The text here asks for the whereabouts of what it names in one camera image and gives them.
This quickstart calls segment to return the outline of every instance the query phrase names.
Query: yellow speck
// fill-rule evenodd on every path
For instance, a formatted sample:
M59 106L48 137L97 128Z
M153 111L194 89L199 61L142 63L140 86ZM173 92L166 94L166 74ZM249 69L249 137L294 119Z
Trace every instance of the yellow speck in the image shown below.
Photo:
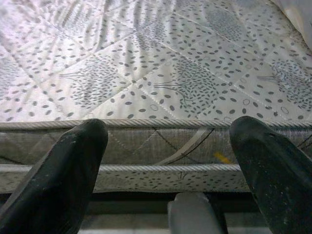
M225 156L223 156L221 153L219 152L215 152L214 156L219 159L221 162L226 163L226 164L232 164L232 162Z

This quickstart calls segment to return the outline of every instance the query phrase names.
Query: floor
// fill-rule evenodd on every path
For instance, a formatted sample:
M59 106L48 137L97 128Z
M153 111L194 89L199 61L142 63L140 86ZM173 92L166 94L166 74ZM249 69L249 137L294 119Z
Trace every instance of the floor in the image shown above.
M229 234L272 234L259 213L226 213ZM87 215L79 234L169 234L166 214Z

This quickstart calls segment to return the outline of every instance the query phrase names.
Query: gray object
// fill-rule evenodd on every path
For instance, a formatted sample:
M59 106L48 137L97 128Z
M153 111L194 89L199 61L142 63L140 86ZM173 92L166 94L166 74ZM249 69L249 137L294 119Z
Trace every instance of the gray object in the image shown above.
M172 234L226 234L226 228L203 193L180 193L168 204Z

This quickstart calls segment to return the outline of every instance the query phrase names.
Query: gray mattress fabric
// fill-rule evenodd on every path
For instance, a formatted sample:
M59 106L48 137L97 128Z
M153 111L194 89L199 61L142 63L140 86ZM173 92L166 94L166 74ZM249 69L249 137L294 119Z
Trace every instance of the gray mattress fabric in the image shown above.
M111 190L245 191L228 167L236 160L224 123L243 115L292 121L277 128L311 155L311 54L268 0L5 0L0 192L69 128L64 121L88 118L123 121L110 127L103 158L125 166L112 166L122 182ZM151 122L132 124L138 119ZM97 191L118 178L108 167ZM206 173L218 186L191 183L206 170L219 173Z

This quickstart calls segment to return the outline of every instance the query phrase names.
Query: white fabric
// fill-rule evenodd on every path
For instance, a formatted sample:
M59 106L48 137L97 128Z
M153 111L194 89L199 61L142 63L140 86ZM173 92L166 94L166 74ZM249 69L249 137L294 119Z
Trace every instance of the white fabric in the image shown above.
M0 121L311 119L312 57L266 0L6 0Z
M312 48L312 5L310 0L273 0Z

